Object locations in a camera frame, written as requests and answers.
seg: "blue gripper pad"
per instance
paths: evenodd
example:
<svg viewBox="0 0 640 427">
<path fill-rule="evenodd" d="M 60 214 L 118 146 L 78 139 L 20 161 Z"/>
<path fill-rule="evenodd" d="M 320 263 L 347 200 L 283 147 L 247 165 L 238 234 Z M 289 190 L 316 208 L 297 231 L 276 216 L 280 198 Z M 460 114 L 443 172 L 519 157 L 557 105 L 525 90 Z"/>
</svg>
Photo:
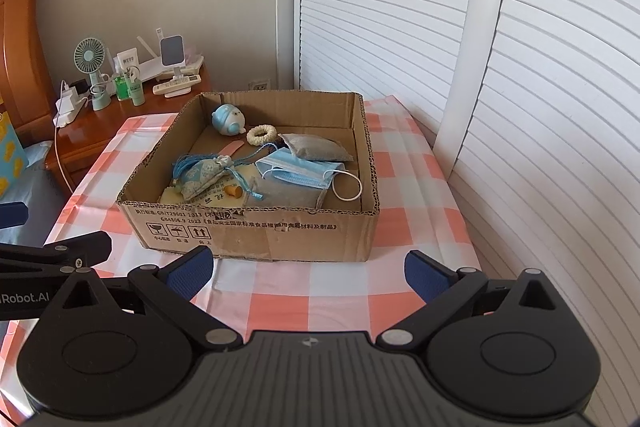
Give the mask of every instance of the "blue gripper pad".
<svg viewBox="0 0 640 427">
<path fill-rule="evenodd" d="M 421 251 L 412 250 L 404 258 L 404 279 L 428 304 L 455 284 L 458 275 Z"/>
<path fill-rule="evenodd" d="M 24 225 L 29 219 L 29 209 L 21 201 L 0 203 L 0 229 Z"/>
<path fill-rule="evenodd" d="M 162 268 L 158 278 L 179 296 L 190 301 L 213 275 L 213 254 L 207 247 L 196 247 Z"/>
</svg>

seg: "closet door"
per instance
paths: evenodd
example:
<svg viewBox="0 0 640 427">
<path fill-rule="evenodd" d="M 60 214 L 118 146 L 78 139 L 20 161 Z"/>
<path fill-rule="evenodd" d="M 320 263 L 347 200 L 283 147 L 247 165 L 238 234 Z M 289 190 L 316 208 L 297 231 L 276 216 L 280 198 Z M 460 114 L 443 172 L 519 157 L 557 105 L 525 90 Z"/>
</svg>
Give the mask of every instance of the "closet door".
<svg viewBox="0 0 640 427">
<path fill-rule="evenodd" d="M 503 0 L 449 179 L 484 269 L 542 268 L 592 338 L 601 426 L 640 414 L 639 63 L 639 0 Z"/>
<path fill-rule="evenodd" d="M 299 86 L 395 95 L 433 144 L 467 0 L 300 0 Z"/>
</svg>

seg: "blue bedding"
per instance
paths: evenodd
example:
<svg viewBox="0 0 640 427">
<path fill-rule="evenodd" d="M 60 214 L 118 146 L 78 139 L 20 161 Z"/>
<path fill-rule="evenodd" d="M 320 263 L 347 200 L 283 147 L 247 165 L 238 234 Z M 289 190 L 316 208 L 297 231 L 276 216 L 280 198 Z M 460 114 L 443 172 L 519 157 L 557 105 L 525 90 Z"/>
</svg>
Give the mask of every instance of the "blue bedding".
<svg viewBox="0 0 640 427">
<path fill-rule="evenodd" d="M 22 201 L 29 208 L 29 219 L 21 227 L 0 230 L 0 243 L 41 247 L 65 206 L 65 195 L 51 172 L 44 168 L 52 145 L 52 141 L 45 141 L 24 150 L 28 167 L 0 198 L 0 203 Z"/>
</svg>

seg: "mask ear loop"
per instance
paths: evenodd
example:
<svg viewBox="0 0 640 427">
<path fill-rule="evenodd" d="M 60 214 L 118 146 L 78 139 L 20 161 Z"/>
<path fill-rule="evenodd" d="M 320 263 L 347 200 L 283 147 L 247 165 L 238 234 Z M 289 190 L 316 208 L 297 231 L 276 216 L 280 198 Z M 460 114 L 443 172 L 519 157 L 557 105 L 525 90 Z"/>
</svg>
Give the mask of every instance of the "mask ear loop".
<svg viewBox="0 0 640 427">
<path fill-rule="evenodd" d="M 269 169 L 268 171 L 265 171 L 265 172 L 262 174 L 262 179 L 264 179 L 264 177 L 265 177 L 267 174 L 269 174 L 269 172 L 271 172 L 271 171 L 275 171 L 275 170 L 278 170 L 278 171 L 284 171 L 284 170 L 286 170 L 286 169 L 283 169 L 282 167 L 271 167 L 271 169 Z"/>
<path fill-rule="evenodd" d="M 338 193 L 335 191 L 335 185 L 334 185 L 335 176 L 334 176 L 331 180 L 331 190 L 334 192 L 335 197 L 338 198 L 339 200 L 355 201 L 362 195 L 362 182 L 360 181 L 360 178 L 358 178 L 355 174 L 351 174 L 349 171 L 338 171 L 338 169 L 329 169 L 328 171 L 324 171 L 324 174 L 322 174 L 322 178 L 326 176 L 327 172 L 337 172 L 338 174 L 347 174 L 348 176 L 351 176 L 352 178 L 354 178 L 358 182 L 358 185 L 360 185 L 359 192 L 353 198 L 341 198 L 340 196 L 338 196 Z"/>
</svg>

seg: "pink and white tablecloth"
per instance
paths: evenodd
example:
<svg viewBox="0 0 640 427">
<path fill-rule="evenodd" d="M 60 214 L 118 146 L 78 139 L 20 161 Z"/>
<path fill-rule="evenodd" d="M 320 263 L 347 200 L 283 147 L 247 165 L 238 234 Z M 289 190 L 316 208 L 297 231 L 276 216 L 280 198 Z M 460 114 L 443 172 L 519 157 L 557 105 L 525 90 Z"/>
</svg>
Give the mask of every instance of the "pink and white tablecloth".
<svg viewBox="0 0 640 427">
<path fill-rule="evenodd" d="M 377 334 L 422 306 L 404 281 L 407 251 L 417 248 L 452 269 L 479 268 L 465 223 L 433 152 L 394 97 L 366 103 L 380 220 L 366 263 L 259 263 L 223 259 L 194 303 L 239 331 L 367 330 Z M 130 118 L 69 199 L 49 241 L 95 230 L 113 241 L 102 277 L 124 276 L 144 263 L 164 266 L 173 254 L 143 248 L 115 205 L 133 169 L 174 114 Z M 20 346 L 35 320 L 14 321 L 0 349 L 0 409 L 16 422 L 30 415 L 15 373 Z"/>
</svg>

